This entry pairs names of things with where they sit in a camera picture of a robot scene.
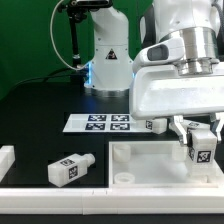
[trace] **blue light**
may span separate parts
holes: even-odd
[[[91,85],[92,83],[92,63],[91,62],[88,63],[88,67],[89,67],[89,72],[88,72],[87,84]]]

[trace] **cable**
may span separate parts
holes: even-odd
[[[20,85],[22,85],[26,82],[32,82],[32,81],[42,80],[42,79],[63,78],[63,77],[70,77],[70,76],[81,76],[81,75],[67,74],[67,75],[43,76],[43,77],[35,77],[35,78],[25,79],[23,81],[20,81],[20,82],[16,83],[10,91],[12,91],[17,86],[20,86]]]
[[[141,19],[141,17],[140,17],[140,10],[139,10],[139,0],[136,0],[136,16],[137,16],[137,20],[138,20],[138,29],[140,30],[140,25],[139,25],[139,23],[140,23],[140,19]]]
[[[218,0],[214,0],[212,3],[212,6],[214,6],[218,13],[219,13],[219,18],[220,18],[220,23],[221,23],[221,33],[222,33],[222,41],[224,42],[224,15],[221,6],[218,4]]]
[[[52,42],[54,51],[55,51],[56,55],[58,56],[58,58],[60,59],[60,61],[61,61],[66,67],[68,67],[68,68],[70,68],[70,69],[72,69],[72,70],[75,70],[75,71],[80,71],[80,70],[82,70],[82,69],[85,69],[86,66],[89,64],[89,62],[87,62],[87,63],[86,63],[84,66],[82,66],[81,68],[74,68],[74,67],[72,67],[72,66],[69,65],[69,64],[62,58],[62,56],[59,54],[59,52],[58,52],[58,50],[57,50],[57,47],[56,47],[56,45],[55,45],[55,41],[54,41],[54,35],[53,35],[54,18],[55,18],[55,14],[56,14],[56,12],[57,12],[58,7],[59,7],[59,6],[62,4],[62,2],[64,2],[64,1],[65,1],[65,0],[60,0],[60,1],[56,4],[56,6],[55,6],[55,8],[54,8],[54,10],[53,10],[53,12],[52,12],[52,15],[51,15],[51,22],[50,22],[50,36],[51,36],[51,42]]]
[[[43,80],[43,82],[47,82],[47,80],[48,80],[51,76],[54,76],[54,75],[57,75],[58,73],[66,72],[66,71],[71,71],[71,69],[70,69],[70,68],[61,68],[61,69],[58,69],[58,70],[56,70],[56,71],[53,71],[53,72],[51,72],[51,73],[48,75],[47,78],[45,78],[45,79]]]

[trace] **black table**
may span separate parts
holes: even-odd
[[[55,188],[47,165],[74,153],[93,153],[96,165],[65,188],[108,186],[109,141],[177,140],[175,133],[73,133],[62,130],[71,113],[129,113],[128,97],[100,98],[71,83],[30,83],[18,86],[0,101],[0,144],[14,145],[16,162],[0,188]],[[199,121],[208,122],[208,117]],[[216,161],[224,168],[224,147]],[[0,223],[223,223],[224,215],[1,215]]]

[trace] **white plastic container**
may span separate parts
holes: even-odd
[[[71,155],[48,166],[48,180],[62,187],[87,174],[87,168],[94,163],[95,158],[92,154]]]

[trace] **black cable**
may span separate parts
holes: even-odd
[[[56,74],[58,74],[58,73],[66,72],[66,71],[72,71],[72,70],[71,70],[70,68],[61,68],[61,69],[58,69],[58,70],[56,70],[56,71],[53,71],[53,72],[51,72],[51,73],[48,75],[47,78],[44,78],[43,82],[47,82],[48,79],[49,79],[51,76],[54,76],[54,75],[56,75]]]
[[[10,90],[14,90],[16,87],[24,84],[24,83],[27,83],[27,82],[33,82],[33,81],[37,81],[37,80],[42,80],[42,79],[54,79],[54,78],[63,78],[63,77],[71,77],[71,76],[83,76],[83,77],[86,77],[86,73],[83,74],[83,75],[80,75],[80,74],[67,74],[67,75],[56,75],[56,76],[44,76],[44,77],[35,77],[35,78],[30,78],[30,79],[25,79],[23,81],[20,81],[18,83],[16,83],[13,88]]]

